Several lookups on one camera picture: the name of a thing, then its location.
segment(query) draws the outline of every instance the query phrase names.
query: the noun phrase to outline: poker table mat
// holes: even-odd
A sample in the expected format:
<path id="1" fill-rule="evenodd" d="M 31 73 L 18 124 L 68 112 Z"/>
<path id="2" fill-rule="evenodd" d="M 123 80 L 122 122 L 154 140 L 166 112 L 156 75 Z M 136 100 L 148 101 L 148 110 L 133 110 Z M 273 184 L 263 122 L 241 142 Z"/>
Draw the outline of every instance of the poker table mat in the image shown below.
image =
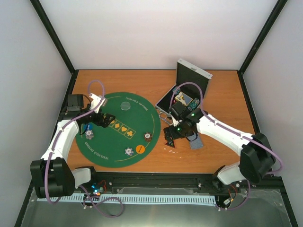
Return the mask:
<path id="1" fill-rule="evenodd" d="M 80 152 L 91 162 L 110 168 L 132 165 L 145 158 L 155 147 L 160 136 L 160 119 L 155 107 L 145 98 L 128 92 L 105 95 L 108 99 L 102 112 L 116 117 L 107 128 L 92 124 L 94 137 L 89 140 L 85 134 L 77 135 Z M 129 102 L 130 109 L 122 110 L 122 102 Z M 145 133 L 152 134 L 150 142 L 145 141 Z M 128 156 L 125 149 L 132 148 Z"/>

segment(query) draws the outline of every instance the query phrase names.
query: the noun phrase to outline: wooden table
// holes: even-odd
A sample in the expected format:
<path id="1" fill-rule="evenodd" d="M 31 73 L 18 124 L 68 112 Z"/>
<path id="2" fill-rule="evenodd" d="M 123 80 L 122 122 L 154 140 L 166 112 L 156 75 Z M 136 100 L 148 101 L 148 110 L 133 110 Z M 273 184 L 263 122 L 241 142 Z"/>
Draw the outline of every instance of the wooden table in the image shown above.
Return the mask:
<path id="1" fill-rule="evenodd" d="M 204 109 L 218 120 L 244 132 L 253 133 L 244 95 L 234 70 L 209 70 L 212 82 L 204 101 Z M 73 94 L 87 94 L 90 81 L 101 80 L 106 93 L 132 92 L 155 105 L 176 82 L 175 70 L 80 70 Z M 91 92 L 102 94 L 100 84 L 94 83 Z M 161 121 L 162 129 L 168 125 Z M 191 150 L 186 139 L 175 141 L 176 149 L 165 145 L 163 130 L 157 145 L 143 160 L 123 168 L 105 168 L 88 161 L 74 140 L 68 156 L 73 170 L 80 166 L 94 166 L 102 172 L 157 172 L 157 173 L 213 173 L 223 165 L 230 165 L 239 157 L 216 140 L 200 135 L 203 148 Z"/>

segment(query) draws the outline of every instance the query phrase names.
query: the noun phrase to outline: purple cable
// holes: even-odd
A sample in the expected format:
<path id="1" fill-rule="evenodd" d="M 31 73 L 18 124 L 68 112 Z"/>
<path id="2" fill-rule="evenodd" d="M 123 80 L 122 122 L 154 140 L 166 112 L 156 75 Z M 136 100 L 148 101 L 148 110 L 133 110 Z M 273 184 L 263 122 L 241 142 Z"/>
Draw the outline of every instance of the purple cable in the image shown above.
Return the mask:
<path id="1" fill-rule="evenodd" d="M 79 187 L 87 194 L 87 198 L 90 200 L 90 202 L 91 202 L 91 204 L 94 206 L 94 208 L 95 208 L 100 214 L 102 214 L 103 216 L 105 216 L 105 217 L 107 217 L 107 218 L 116 218 L 116 217 L 120 216 L 120 215 L 123 213 L 123 211 L 124 211 L 124 206 L 123 206 L 122 201 L 121 201 L 119 198 L 117 198 L 117 197 L 109 197 L 109 198 L 107 198 L 107 199 L 105 199 L 105 200 L 102 200 L 101 202 L 94 203 L 94 201 L 92 200 L 92 197 L 89 195 L 89 192 L 86 190 L 86 188 L 84 188 L 82 185 L 79 185 Z M 121 210 L 120 210 L 120 212 L 119 212 L 118 214 L 116 214 L 116 215 L 108 215 L 108 214 L 103 213 L 102 211 L 100 211 L 100 210 L 98 209 L 97 206 L 101 205 L 102 203 L 104 203 L 104 202 L 106 202 L 106 201 L 108 201 L 108 200 L 112 200 L 112 199 L 117 200 L 117 201 L 120 203 L 120 205 L 121 205 Z"/>
<path id="2" fill-rule="evenodd" d="M 195 83 L 193 83 L 193 82 L 185 82 L 185 83 L 183 83 L 183 84 L 180 84 L 180 85 L 178 86 L 178 88 L 180 88 L 180 87 L 182 87 L 183 85 L 186 85 L 186 84 L 191 84 L 191 85 L 194 85 L 194 86 L 196 86 L 196 87 L 198 88 L 198 90 L 199 90 L 199 92 L 200 92 L 200 108 L 201 108 L 201 111 L 202 111 L 203 115 L 204 115 L 208 120 L 210 120 L 212 123 L 215 123 L 215 120 L 212 119 L 210 116 L 208 116 L 208 115 L 205 113 L 204 109 L 203 109 L 203 93 L 202 93 L 201 88 L 200 88 L 197 84 L 195 84 Z M 172 101 L 173 101 L 173 99 L 174 99 L 175 93 L 176 93 L 176 91 L 178 90 L 178 88 L 175 89 L 175 91 L 173 92 L 173 94 L 172 94 L 172 96 L 171 96 L 170 104 L 169 104 L 169 107 L 170 107 L 170 108 L 171 108 Z M 229 128 L 225 127 L 224 125 L 221 125 L 220 123 L 217 123 L 217 125 L 220 126 L 220 127 L 223 128 L 223 129 L 225 129 L 225 130 L 227 130 L 227 131 L 229 131 L 229 132 L 235 134 L 236 136 L 241 136 L 240 133 L 238 133 L 238 132 L 236 132 L 236 131 L 234 131 L 234 130 L 232 130 L 232 129 L 229 129 Z M 276 153 L 274 153 L 272 150 L 268 149 L 268 148 L 265 147 L 263 144 L 261 144 L 261 143 L 255 141 L 255 140 L 252 140 L 252 139 L 250 139 L 250 138 L 248 138 L 248 137 L 246 137 L 246 136 L 243 136 L 243 139 L 246 139 L 246 140 L 248 140 L 249 142 L 252 142 L 252 143 L 256 144 L 257 146 L 259 146 L 260 148 L 264 149 L 264 150 L 267 151 L 269 154 L 271 154 L 272 156 L 274 156 L 274 157 L 280 162 L 280 168 L 279 168 L 279 169 L 277 169 L 277 170 L 275 170 L 275 171 L 270 171 L 270 172 L 268 172 L 267 174 L 274 174 L 274 173 L 276 173 L 276 172 L 281 171 L 281 170 L 284 168 L 284 163 L 283 163 L 282 159 L 281 159 Z"/>
<path id="3" fill-rule="evenodd" d="M 250 182 L 249 182 L 249 181 L 247 181 L 247 185 L 248 185 L 248 192 L 247 192 L 247 196 L 246 196 L 246 198 L 244 199 L 244 201 L 243 201 L 242 203 L 240 203 L 240 204 L 239 204 L 238 206 L 236 206 L 236 207 L 227 208 L 227 210 L 236 210 L 236 209 L 242 207 L 242 206 L 247 202 L 248 197 L 250 196 Z"/>
<path id="4" fill-rule="evenodd" d="M 84 113 L 84 114 L 81 114 L 81 115 L 79 115 L 79 116 L 77 116 L 77 117 L 71 119 L 69 122 L 67 122 L 67 123 L 62 127 L 62 130 L 58 131 L 58 134 L 56 135 L 55 139 L 53 140 L 52 151 L 55 150 L 56 144 L 57 144 L 57 142 L 58 142 L 58 139 L 59 139 L 59 137 L 60 137 L 62 131 L 63 131 L 70 123 L 72 123 L 73 121 L 78 120 L 78 119 L 81 118 L 81 117 L 84 117 L 84 116 L 86 116 L 86 115 L 89 115 L 90 113 L 92 113 L 93 111 L 95 111 L 95 110 L 101 105 L 101 103 L 102 103 L 102 101 L 103 101 L 103 99 L 104 99 L 104 95 L 105 95 L 105 88 L 104 88 L 103 83 L 102 83 L 100 80 L 97 80 L 97 79 L 91 81 L 91 82 L 89 83 L 89 87 L 88 87 L 88 88 L 90 88 L 90 85 L 91 85 L 92 83 L 94 83 L 94 82 L 98 82 L 98 83 L 102 86 L 102 99 L 100 100 L 100 102 L 98 103 L 98 105 L 97 105 L 95 108 L 91 109 L 90 111 L 88 111 L 88 112 L 86 112 L 86 113 Z M 50 197 L 49 197 L 49 192 L 48 192 L 48 170 L 49 170 L 49 164 L 50 164 L 50 162 L 51 162 L 51 157 L 52 157 L 52 155 L 53 155 L 53 153 L 50 152 L 49 157 L 48 157 L 48 160 L 47 160 L 47 162 L 46 162 L 45 175 L 44 175 L 44 187 L 45 187 L 45 196 L 46 196 L 47 201 L 48 201 L 50 204 L 55 204 L 55 203 L 57 203 L 57 202 L 60 200 L 60 197 L 56 200 L 56 202 L 52 202 L 51 199 L 50 199 Z"/>
<path id="5" fill-rule="evenodd" d="M 51 158 L 52 158 L 53 153 L 50 152 L 48 155 L 48 159 L 46 162 L 46 167 L 45 167 L 45 174 L 44 174 L 44 188 L 45 188 L 45 196 L 49 204 L 55 205 L 61 197 L 59 197 L 55 202 L 51 201 L 51 198 L 49 197 L 48 193 L 48 170 L 49 170 L 49 164 L 51 163 Z"/>

